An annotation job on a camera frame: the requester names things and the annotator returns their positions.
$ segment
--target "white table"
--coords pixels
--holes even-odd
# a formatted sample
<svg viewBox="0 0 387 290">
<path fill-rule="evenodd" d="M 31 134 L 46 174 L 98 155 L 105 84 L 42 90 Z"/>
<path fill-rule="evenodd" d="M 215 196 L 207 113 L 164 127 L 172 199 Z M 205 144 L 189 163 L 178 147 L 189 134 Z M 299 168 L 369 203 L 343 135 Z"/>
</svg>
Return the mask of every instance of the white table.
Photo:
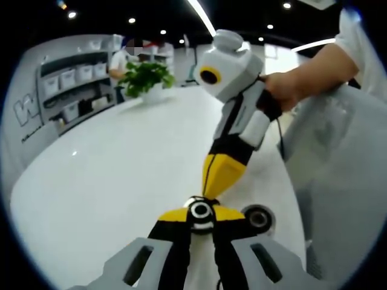
<svg viewBox="0 0 387 290">
<path fill-rule="evenodd" d="M 203 161 L 222 104 L 200 88 L 175 89 L 163 103 L 126 102 L 78 125 L 42 152 L 11 196 L 11 213 L 33 260 L 59 289 L 87 285 L 106 260 L 157 218 L 201 192 Z M 221 202 L 268 206 L 274 240 L 305 267 L 301 217 L 274 134 Z M 215 289 L 210 237 L 195 237 L 186 289 Z"/>
</svg>

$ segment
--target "yellow camera ring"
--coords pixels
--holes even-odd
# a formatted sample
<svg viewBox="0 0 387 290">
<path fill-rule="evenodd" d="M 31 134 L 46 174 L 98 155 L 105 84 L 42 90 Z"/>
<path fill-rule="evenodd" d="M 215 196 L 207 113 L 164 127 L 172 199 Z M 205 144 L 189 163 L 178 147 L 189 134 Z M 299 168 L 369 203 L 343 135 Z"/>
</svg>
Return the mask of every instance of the yellow camera ring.
<svg viewBox="0 0 387 290">
<path fill-rule="evenodd" d="M 222 80 L 220 72 L 211 66 L 202 66 L 200 68 L 200 77 L 205 83 L 210 85 L 220 83 Z"/>
</svg>

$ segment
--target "white shirt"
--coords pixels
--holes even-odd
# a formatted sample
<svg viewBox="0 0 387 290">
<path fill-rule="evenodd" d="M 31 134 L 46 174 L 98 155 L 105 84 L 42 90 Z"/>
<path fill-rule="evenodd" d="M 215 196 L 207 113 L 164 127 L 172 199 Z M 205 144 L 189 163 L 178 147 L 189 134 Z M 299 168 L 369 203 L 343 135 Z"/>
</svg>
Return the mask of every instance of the white shirt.
<svg viewBox="0 0 387 290">
<path fill-rule="evenodd" d="M 128 62 L 138 62 L 137 56 L 131 56 L 124 48 L 122 50 L 118 50 L 113 57 L 111 58 L 111 63 L 109 69 L 116 69 L 120 72 L 126 73 L 128 69 L 126 68 L 126 64 Z M 116 79 L 112 79 L 114 86 L 117 86 L 118 81 Z"/>
<path fill-rule="evenodd" d="M 387 104 L 387 75 L 383 65 L 360 26 L 360 18 L 346 11 L 340 14 L 340 33 L 336 45 L 341 47 L 360 70 L 356 77 L 362 90 Z"/>
</svg>

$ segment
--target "black ceiling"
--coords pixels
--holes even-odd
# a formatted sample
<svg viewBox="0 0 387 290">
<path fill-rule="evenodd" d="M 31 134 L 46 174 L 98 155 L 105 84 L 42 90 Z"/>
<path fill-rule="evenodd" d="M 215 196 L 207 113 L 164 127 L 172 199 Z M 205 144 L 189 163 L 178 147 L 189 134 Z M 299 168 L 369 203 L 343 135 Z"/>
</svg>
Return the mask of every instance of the black ceiling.
<svg viewBox="0 0 387 290">
<path fill-rule="evenodd" d="M 175 46 L 187 34 L 192 45 L 210 43 L 211 37 L 186 0 L 65 0 L 67 11 L 56 0 L 16 1 L 17 31 L 20 45 L 26 49 L 57 37 L 74 34 L 127 34 L 143 39 L 162 37 Z M 338 4 L 320 11 L 292 0 L 286 10 L 284 0 L 200 0 L 215 29 L 237 31 L 248 41 L 296 47 L 313 41 L 334 37 L 338 32 Z M 78 13 L 69 20 L 67 13 Z M 129 18 L 136 18 L 129 24 Z M 167 30 L 165 36 L 160 30 Z"/>
</svg>

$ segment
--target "black cable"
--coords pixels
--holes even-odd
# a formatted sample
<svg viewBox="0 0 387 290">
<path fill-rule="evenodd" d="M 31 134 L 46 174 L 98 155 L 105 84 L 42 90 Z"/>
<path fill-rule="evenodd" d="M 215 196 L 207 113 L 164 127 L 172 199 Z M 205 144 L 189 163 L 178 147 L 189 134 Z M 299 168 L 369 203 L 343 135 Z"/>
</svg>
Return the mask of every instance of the black cable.
<svg viewBox="0 0 387 290">
<path fill-rule="evenodd" d="M 208 176 L 210 175 L 210 169 L 211 169 L 211 166 L 212 166 L 212 163 L 213 163 L 215 157 L 216 157 L 216 154 L 214 154 L 214 156 L 212 157 L 212 159 L 211 159 L 211 161 L 210 161 L 210 164 L 208 165 L 207 174 L 206 174 L 206 181 L 204 182 L 204 185 L 203 185 L 203 192 L 202 192 L 202 194 L 201 194 L 201 195 L 203 195 L 203 196 L 204 196 L 204 194 L 206 193 Z"/>
<path fill-rule="evenodd" d="M 218 283 L 216 284 L 216 290 L 220 290 L 221 283 L 222 283 L 222 281 L 219 279 Z"/>
<path fill-rule="evenodd" d="M 279 131 L 279 144 L 280 144 L 279 146 L 280 146 L 281 157 L 282 157 L 282 159 L 284 159 L 285 158 L 285 149 L 284 149 L 284 140 L 282 138 L 281 125 L 279 124 L 278 118 L 276 120 L 277 120 L 278 131 Z"/>
</svg>

